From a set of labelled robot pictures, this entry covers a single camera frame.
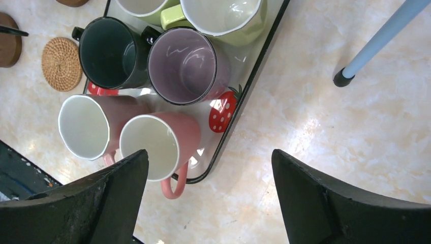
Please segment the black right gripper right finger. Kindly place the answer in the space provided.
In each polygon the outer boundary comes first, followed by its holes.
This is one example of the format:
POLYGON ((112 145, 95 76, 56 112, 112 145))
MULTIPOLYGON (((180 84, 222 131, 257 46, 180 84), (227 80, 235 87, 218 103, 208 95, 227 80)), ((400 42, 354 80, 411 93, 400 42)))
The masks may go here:
POLYGON ((430 243, 430 205, 348 184, 275 149, 271 164, 290 243, 430 243))

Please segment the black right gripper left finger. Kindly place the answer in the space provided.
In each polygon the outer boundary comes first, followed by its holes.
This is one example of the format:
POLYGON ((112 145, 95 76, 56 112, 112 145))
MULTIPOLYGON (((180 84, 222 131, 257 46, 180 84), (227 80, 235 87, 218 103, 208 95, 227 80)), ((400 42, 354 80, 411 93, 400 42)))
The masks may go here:
POLYGON ((1 243, 132 243, 149 161, 141 149, 64 186, 1 203, 1 243))

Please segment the woven rattan coaster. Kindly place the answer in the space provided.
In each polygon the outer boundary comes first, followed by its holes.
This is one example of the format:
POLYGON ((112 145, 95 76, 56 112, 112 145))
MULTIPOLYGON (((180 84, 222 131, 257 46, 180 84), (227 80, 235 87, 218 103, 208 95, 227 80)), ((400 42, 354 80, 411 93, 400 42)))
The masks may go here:
POLYGON ((43 48, 41 68, 47 83, 59 92, 73 90, 81 81, 78 45, 64 37, 51 39, 43 48))

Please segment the dark green mug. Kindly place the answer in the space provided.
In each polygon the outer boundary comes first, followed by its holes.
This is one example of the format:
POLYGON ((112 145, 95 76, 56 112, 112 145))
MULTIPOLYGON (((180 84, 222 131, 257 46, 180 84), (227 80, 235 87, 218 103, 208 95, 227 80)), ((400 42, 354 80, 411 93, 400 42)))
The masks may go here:
POLYGON ((147 59, 150 44, 124 22, 100 17, 86 28, 74 27, 79 60, 86 77, 103 89, 150 86, 147 59))

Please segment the dark brown wooden coaster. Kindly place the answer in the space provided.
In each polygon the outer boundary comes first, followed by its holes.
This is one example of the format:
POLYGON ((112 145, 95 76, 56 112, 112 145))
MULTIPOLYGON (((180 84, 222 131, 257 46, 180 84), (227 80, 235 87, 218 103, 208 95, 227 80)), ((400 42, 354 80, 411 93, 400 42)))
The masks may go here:
POLYGON ((71 7, 78 8, 86 4, 89 0, 56 0, 58 3, 71 7))

